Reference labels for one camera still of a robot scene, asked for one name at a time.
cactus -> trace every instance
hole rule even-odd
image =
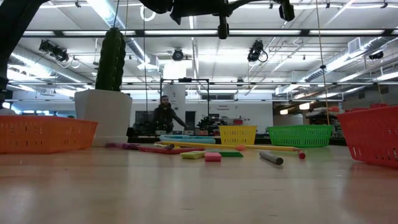
[[[102,43],[95,84],[97,90],[120,91],[125,56],[126,42],[123,34],[118,28],[110,28]]]

yellow basket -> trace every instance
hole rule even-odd
[[[257,126],[219,126],[221,144],[237,146],[253,145],[256,139]]]

blue tray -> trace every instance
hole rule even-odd
[[[163,135],[161,141],[194,142],[203,144],[216,144],[216,140],[209,136],[184,136],[184,135]]]

green basket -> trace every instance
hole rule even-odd
[[[296,125],[269,127],[275,146],[324,147],[329,145],[331,125]]]

orange basket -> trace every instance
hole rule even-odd
[[[56,116],[0,116],[0,153],[47,154],[91,147],[97,122]]]
[[[398,106],[338,114],[351,157],[398,167]]]

